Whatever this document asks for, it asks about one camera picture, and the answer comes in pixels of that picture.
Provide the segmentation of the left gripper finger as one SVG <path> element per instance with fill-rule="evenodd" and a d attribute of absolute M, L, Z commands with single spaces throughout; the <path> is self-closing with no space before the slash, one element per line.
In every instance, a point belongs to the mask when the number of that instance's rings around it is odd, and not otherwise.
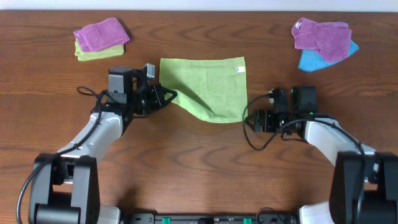
<path fill-rule="evenodd" d="M 170 90 L 164 86 L 162 87 L 162 91 L 163 91 L 164 95 L 171 94 L 172 96 L 177 96 L 177 92 L 175 90 Z"/>
<path fill-rule="evenodd" d="M 168 104 L 170 104 L 176 97 L 177 97 L 177 95 L 172 95 L 172 96 L 168 97 L 167 99 L 165 99 L 164 107 L 166 107 Z"/>

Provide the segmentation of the light green microfiber cloth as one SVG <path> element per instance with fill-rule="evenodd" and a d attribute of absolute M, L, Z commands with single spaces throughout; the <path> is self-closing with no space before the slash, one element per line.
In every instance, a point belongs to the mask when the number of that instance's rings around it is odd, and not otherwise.
<path fill-rule="evenodd" d="M 172 103 L 209 123 L 237 123 L 248 104 L 244 57 L 222 60 L 162 58 L 159 81 L 177 92 Z"/>

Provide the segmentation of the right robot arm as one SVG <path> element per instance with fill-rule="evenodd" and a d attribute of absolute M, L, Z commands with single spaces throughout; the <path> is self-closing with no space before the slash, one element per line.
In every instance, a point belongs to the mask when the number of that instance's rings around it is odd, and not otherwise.
<path fill-rule="evenodd" d="M 314 86 L 294 86 L 266 93 L 273 108 L 242 115 L 242 125 L 255 132 L 297 134 L 334 166 L 330 198 L 302 206 L 299 223 L 397 223 L 397 156 L 377 152 L 318 110 Z"/>

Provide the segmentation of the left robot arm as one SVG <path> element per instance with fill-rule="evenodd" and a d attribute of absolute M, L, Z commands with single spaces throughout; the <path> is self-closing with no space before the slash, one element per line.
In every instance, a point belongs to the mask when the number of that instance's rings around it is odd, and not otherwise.
<path fill-rule="evenodd" d="M 153 84 L 155 67 L 111 67 L 107 89 L 79 86 L 96 103 L 85 127 L 56 153 L 39 154 L 22 186 L 30 189 L 29 223 L 122 223 L 118 207 L 100 202 L 98 163 L 131 121 L 165 108 L 177 92 Z"/>

